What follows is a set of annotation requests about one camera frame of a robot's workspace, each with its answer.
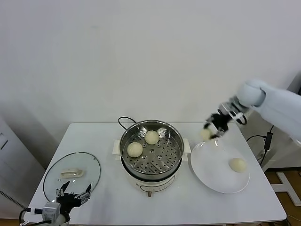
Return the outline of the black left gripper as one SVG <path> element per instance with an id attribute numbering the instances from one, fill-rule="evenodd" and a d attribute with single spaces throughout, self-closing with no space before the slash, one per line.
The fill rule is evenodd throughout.
<path id="1" fill-rule="evenodd" d="M 69 183 L 70 181 L 67 181 L 59 189 L 56 189 L 56 202 L 60 203 L 62 209 L 80 207 L 80 204 L 86 203 L 91 197 L 92 184 L 89 184 L 87 189 L 80 194 L 64 193 Z"/>

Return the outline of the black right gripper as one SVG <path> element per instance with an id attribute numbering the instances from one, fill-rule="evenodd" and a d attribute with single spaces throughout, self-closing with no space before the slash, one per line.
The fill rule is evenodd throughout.
<path id="1" fill-rule="evenodd" d="M 203 129 L 207 129 L 211 124 L 214 125 L 216 131 L 210 136 L 210 139 L 217 139 L 224 135 L 228 131 L 228 122 L 230 121 L 229 114 L 213 113 L 211 114 L 211 119 L 207 120 L 203 126 Z"/>

